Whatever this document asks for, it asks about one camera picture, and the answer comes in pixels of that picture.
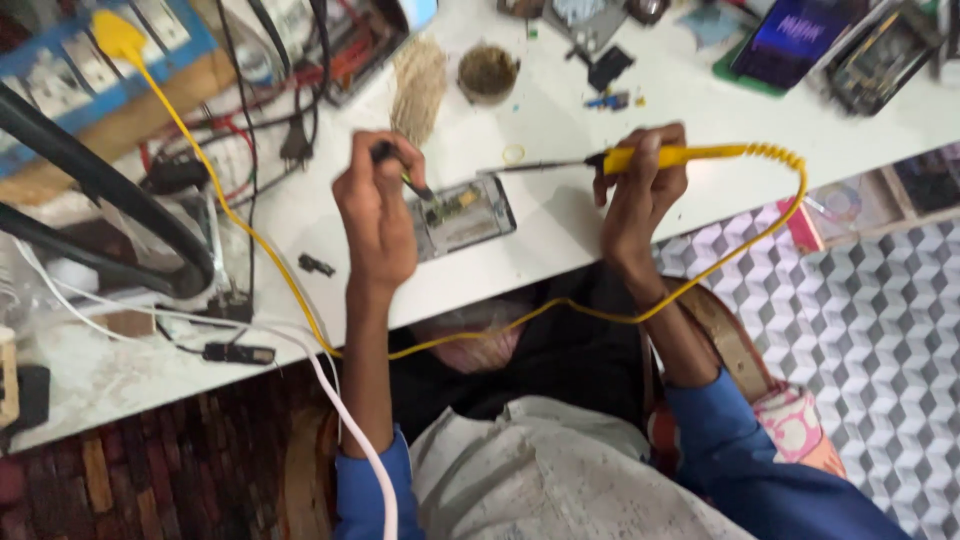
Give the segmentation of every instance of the white workbench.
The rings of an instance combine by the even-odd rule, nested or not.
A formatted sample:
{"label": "white workbench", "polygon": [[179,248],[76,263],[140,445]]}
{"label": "white workbench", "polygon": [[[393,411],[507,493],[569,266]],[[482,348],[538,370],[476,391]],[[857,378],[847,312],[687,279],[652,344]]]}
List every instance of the white workbench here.
{"label": "white workbench", "polygon": [[[540,38],[528,41],[523,22],[498,16],[493,4],[442,2],[441,12],[426,29],[450,55],[449,89],[434,134],[422,149],[427,180],[434,188],[499,165],[507,144],[523,145],[527,160],[571,159],[616,142],[636,126],[674,120],[686,124],[689,144],[769,141],[794,150],[806,158],[811,187],[960,139],[960,92],[938,86],[928,69],[877,117],[849,119],[824,107],[804,85],[773,99],[713,78],[710,66],[729,45],[695,53],[692,34],[675,22],[682,11],[669,13],[653,29],[628,20],[612,41],[636,58],[614,87],[633,92],[641,88],[646,107],[585,110],[583,102],[594,93],[584,65],[564,60],[567,43],[542,22]],[[480,40],[522,60],[513,95],[492,109],[471,107],[453,79],[457,60]],[[272,190],[257,209],[257,228],[288,259],[306,252],[337,269],[333,278],[300,277],[338,346],[345,332],[348,252],[330,183],[348,163],[352,130],[389,126],[393,86],[388,68],[345,110],[324,111],[309,170]],[[689,189],[664,218],[656,240],[783,198],[797,186],[789,170],[765,160],[701,161],[691,163],[688,172]],[[421,265],[398,291],[390,326],[407,325],[596,260],[603,214],[593,207],[591,180],[586,168],[504,177],[517,231]],[[256,276],[258,319],[303,321],[293,296],[262,253]],[[245,341],[276,346],[281,364],[302,358],[296,347],[270,336],[252,333]],[[110,345],[76,325],[51,330],[41,342],[34,357],[53,372],[51,419],[15,439],[15,450],[260,372],[207,364],[159,340],[139,347]]]}

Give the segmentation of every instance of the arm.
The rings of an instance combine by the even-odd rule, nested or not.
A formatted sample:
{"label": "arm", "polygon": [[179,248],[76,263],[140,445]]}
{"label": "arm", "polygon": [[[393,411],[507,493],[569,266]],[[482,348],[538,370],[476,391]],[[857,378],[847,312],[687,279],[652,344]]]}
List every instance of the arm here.
{"label": "arm", "polygon": [[[636,148],[630,171],[598,176],[593,183],[597,206],[605,205],[607,191],[616,187],[601,246],[639,311],[666,295],[650,241],[686,190],[683,167],[658,169],[661,143],[686,145],[683,126],[634,132],[621,142]],[[669,305],[643,324],[663,362],[685,465],[727,517],[761,540],[906,538],[849,482],[805,465],[774,462],[777,449],[770,437],[679,307]]]}
{"label": "arm", "polygon": [[[398,160],[378,166],[370,147],[387,139],[400,152]],[[333,196],[344,220],[350,252],[347,284],[347,345],[342,399],[350,416],[370,440],[396,493],[401,539],[421,539],[417,499],[412,491],[406,441],[393,426],[390,401],[390,360],[387,358],[387,319],[396,289],[417,267],[413,219],[401,193],[402,168],[413,181],[423,181],[423,156],[403,137],[358,132],[353,137],[350,168],[333,183]],[[339,539],[383,537],[384,505],[380,484],[356,438],[344,430],[337,457]]]}

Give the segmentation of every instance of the white cable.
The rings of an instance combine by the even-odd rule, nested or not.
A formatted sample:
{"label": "white cable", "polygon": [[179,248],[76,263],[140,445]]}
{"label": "white cable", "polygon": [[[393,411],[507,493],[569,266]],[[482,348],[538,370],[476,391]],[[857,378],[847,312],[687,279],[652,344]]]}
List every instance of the white cable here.
{"label": "white cable", "polygon": [[[298,272],[294,272],[292,270],[293,267],[290,266],[290,261],[287,260],[287,257],[283,255],[283,250],[280,250],[277,248],[276,244],[274,243],[274,240],[268,234],[262,234],[262,235],[266,239],[267,243],[270,244],[270,247],[274,248],[274,252],[276,253],[277,258],[280,259],[280,263],[283,264],[284,268],[287,269],[287,274],[290,276],[290,279],[294,281],[294,284],[297,286],[297,290],[306,290],[306,287],[304,287],[303,283],[300,282],[300,276],[298,275]],[[317,306],[313,303],[313,299],[310,298],[310,295],[304,294],[303,301],[306,303],[307,309],[310,310],[310,314],[313,315],[313,319],[319,323],[317,325],[317,330],[320,331],[320,336],[323,339],[325,339],[327,343],[329,343],[330,340],[327,337],[326,324],[324,324],[324,319],[323,317],[320,316],[320,311],[317,309]],[[306,327],[302,327],[302,329],[306,330],[307,333],[310,334],[311,338],[316,339],[316,336],[313,335],[313,331],[311,331]],[[340,395],[340,378],[339,376],[337,376],[337,366],[333,363],[333,356],[330,355],[330,352],[326,349],[326,347],[321,347],[321,349],[324,351],[324,354],[326,355],[326,360],[330,364],[330,372],[333,374],[333,384],[337,388],[337,395],[339,396]],[[337,422],[337,445],[343,444],[343,442],[344,442],[344,423],[338,421]]]}
{"label": "white cable", "polygon": [[44,268],[43,268],[43,265],[40,264],[40,261],[36,259],[36,255],[34,255],[34,251],[33,251],[32,249],[30,249],[29,247],[27,247],[27,245],[24,244],[23,242],[21,242],[19,239],[14,239],[14,243],[16,244],[16,249],[20,251],[20,255],[22,255],[23,258],[24,258],[31,266],[34,267],[34,269],[36,270],[36,272],[37,272],[37,273],[40,275],[40,277],[43,279],[43,282],[46,283],[48,287],[50,287],[50,292],[53,293],[53,295],[54,295],[54,297],[57,299],[57,301],[60,302],[61,304],[63,304],[63,307],[66,307],[66,309],[67,309],[68,311],[70,311],[71,313],[73,313],[73,315],[74,315],[75,317],[77,317],[78,319],[80,319],[81,321],[83,321],[84,323],[86,323],[86,325],[89,326],[89,327],[91,327],[93,330],[98,331],[99,333],[102,333],[102,334],[104,334],[104,335],[106,335],[106,336],[108,336],[108,337],[112,337],[113,339],[116,339],[117,341],[124,341],[124,342],[127,342],[127,343],[142,343],[139,339],[134,339],[134,338],[132,338],[132,337],[128,337],[128,336],[126,336],[126,335],[123,335],[123,334],[117,333],[117,332],[115,332],[115,331],[112,331],[112,330],[110,330],[110,329],[106,329],[106,328],[98,325],[97,323],[91,321],[89,318],[87,318],[86,315],[80,313],[80,311],[79,311],[78,309],[76,309],[76,308],[73,306],[73,304],[71,304],[70,301],[67,300],[67,299],[63,296],[63,294],[60,292],[60,289],[57,288],[56,285],[54,285],[53,280],[52,280],[52,279],[50,278],[50,276],[47,274],[46,269],[44,269]]}
{"label": "white cable", "polygon": [[[316,313],[316,311],[314,312],[313,316],[316,317],[317,319],[320,319],[320,316]],[[257,322],[259,324],[268,325],[268,326],[272,325],[276,327],[287,327],[287,328],[296,329],[296,330],[302,331],[303,333],[306,333],[311,340],[317,341],[317,337],[313,335],[313,331],[302,324],[291,323],[290,321],[281,321],[279,319],[259,319]],[[324,339],[326,339],[325,332],[321,332],[321,336]],[[323,352],[326,355],[326,363],[330,366],[330,373],[333,374],[333,388],[336,389],[337,395],[339,396],[340,395],[340,377],[337,375],[337,365],[333,363],[333,356],[331,356],[326,349],[323,349]]]}
{"label": "white cable", "polygon": [[324,390],[327,398],[333,403],[333,407],[337,409],[337,412],[340,414],[340,419],[343,421],[344,425],[347,426],[347,430],[353,434],[353,438],[357,441],[357,444],[360,445],[361,450],[363,450],[364,455],[367,457],[367,460],[370,462],[371,467],[373,468],[373,474],[376,476],[377,481],[380,483],[380,490],[383,492],[383,503],[384,503],[384,516],[385,521],[383,524],[383,538],[384,540],[396,540],[396,491],[394,491],[394,484],[390,481],[390,475],[387,473],[387,469],[383,466],[383,462],[380,461],[380,456],[376,453],[376,449],[373,448],[373,445],[370,442],[370,439],[367,438],[367,435],[364,434],[360,427],[357,426],[354,422],[353,417],[350,416],[349,411],[347,411],[347,406],[344,405],[344,402],[340,400],[340,396],[333,390],[330,386],[330,382],[326,379],[324,374],[324,368],[321,367],[320,361],[317,359],[317,356],[313,354],[310,348],[302,341],[296,339],[295,337],[283,333],[281,331],[275,330],[268,326],[264,325],[255,325],[255,324],[245,324],[237,321],[231,321],[228,319],[217,319],[214,317],[202,317],[200,315],[191,315],[188,313],[179,313],[176,311],[167,311],[163,309],[153,309],[149,307],[141,306],[131,306],[124,304],[122,302],[117,302],[109,298],[103,298],[95,294],[88,293],[84,290],[76,288],[68,283],[60,282],[50,278],[46,274],[46,271],[43,269],[43,266],[36,261],[35,259],[28,257],[27,253],[29,248],[23,244],[21,240],[15,238],[13,240],[16,243],[17,249],[20,250],[21,254],[24,254],[24,258],[27,260],[27,263],[34,267],[35,270],[44,278],[51,290],[56,290],[54,283],[60,287],[63,287],[66,290],[77,293],[81,296],[84,296],[90,300],[95,300],[102,302],[104,304],[111,304],[118,307],[123,307],[131,311],[139,311],[141,313],[149,313],[152,315],[160,315],[172,318],[183,319],[186,321],[194,321],[199,323],[207,324],[216,324],[221,326],[234,327],[236,329],[247,329],[247,330],[256,330],[264,331],[271,333],[281,339],[285,339],[290,343],[295,345],[300,345],[303,349],[303,352],[308,358],[310,358],[310,363],[313,365],[313,370],[317,373],[317,379],[320,381],[320,387]]}

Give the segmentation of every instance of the blue shirt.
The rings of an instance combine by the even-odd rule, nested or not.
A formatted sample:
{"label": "blue shirt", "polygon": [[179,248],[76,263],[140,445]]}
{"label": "blue shirt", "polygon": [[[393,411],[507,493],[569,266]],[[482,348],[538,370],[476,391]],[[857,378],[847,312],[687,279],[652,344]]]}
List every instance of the blue shirt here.
{"label": "blue shirt", "polygon": [[[717,509],[760,540],[908,539],[851,483],[806,465],[774,463],[777,449],[726,371],[702,388],[667,387],[684,467]],[[424,538],[399,430],[380,455],[396,490],[399,538]],[[383,537],[383,496],[366,459],[337,457],[339,540]]]}

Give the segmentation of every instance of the person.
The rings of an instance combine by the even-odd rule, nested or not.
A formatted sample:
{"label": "person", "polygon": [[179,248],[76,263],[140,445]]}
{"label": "person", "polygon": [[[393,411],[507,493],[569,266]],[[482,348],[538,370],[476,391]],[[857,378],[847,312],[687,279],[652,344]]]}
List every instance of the person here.
{"label": "person", "polygon": [[[370,147],[381,139],[398,157],[374,166]],[[593,183],[596,206],[609,201],[603,261],[542,284],[541,300],[629,313],[666,295],[651,236],[687,179],[682,166],[658,170],[662,144],[685,145],[684,127],[620,142],[636,148],[629,172]],[[425,185],[423,156],[402,136],[356,133],[332,187],[350,256],[342,397],[393,481],[400,538],[907,537],[846,480],[775,461],[770,437],[676,304],[641,329],[555,307],[528,323],[504,368],[485,374],[455,373],[429,353],[388,360],[395,335],[411,339],[387,323],[418,260],[403,168]],[[645,463],[640,331],[662,362],[687,485],[699,496]],[[381,538],[380,487],[347,431],[336,468],[335,537]]]}

